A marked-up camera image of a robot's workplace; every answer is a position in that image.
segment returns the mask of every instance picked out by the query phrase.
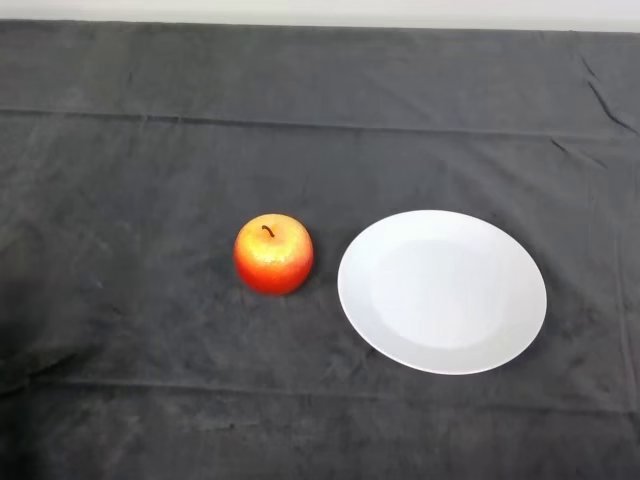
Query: apple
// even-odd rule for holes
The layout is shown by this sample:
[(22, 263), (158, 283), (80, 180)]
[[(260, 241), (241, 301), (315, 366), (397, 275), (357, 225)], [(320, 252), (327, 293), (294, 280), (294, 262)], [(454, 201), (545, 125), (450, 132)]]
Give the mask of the apple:
[(313, 265), (309, 232), (297, 220), (271, 213), (249, 221), (238, 233), (233, 259), (240, 278), (254, 290), (291, 293)]

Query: plate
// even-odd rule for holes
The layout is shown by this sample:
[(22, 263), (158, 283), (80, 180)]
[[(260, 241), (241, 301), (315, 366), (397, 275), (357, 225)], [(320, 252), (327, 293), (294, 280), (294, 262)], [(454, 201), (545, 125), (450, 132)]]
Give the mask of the plate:
[(409, 367), (461, 375), (522, 353), (544, 322), (544, 280), (499, 228), (420, 210), (374, 223), (338, 271), (347, 318), (376, 350)]

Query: white wall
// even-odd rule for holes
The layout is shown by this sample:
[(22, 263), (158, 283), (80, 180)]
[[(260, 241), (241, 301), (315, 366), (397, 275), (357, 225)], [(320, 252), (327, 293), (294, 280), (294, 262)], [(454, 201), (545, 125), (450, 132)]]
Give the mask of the white wall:
[(640, 0), (0, 0), (0, 18), (640, 32)]

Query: table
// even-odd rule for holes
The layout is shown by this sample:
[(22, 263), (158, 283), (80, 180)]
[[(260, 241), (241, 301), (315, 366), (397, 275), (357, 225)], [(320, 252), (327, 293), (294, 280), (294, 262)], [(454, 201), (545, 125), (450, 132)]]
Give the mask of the table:
[[(639, 65), (623, 34), (0, 23), (12, 314), (78, 352), (0, 399), (0, 476), (637, 478)], [(513, 362), (421, 373), (350, 326), (342, 253), (412, 209), (540, 266)], [(317, 252), (281, 298), (232, 265), (270, 211)]]

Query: apple stem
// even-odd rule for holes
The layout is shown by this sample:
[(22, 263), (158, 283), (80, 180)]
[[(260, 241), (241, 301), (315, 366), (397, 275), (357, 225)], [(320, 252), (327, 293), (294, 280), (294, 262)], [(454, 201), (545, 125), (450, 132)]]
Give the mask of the apple stem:
[(273, 232), (271, 231), (271, 229), (269, 227), (267, 227), (266, 225), (262, 226), (263, 230), (266, 230), (267, 232), (269, 232), (269, 234), (271, 235), (271, 238), (275, 237), (275, 235), (273, 234)]

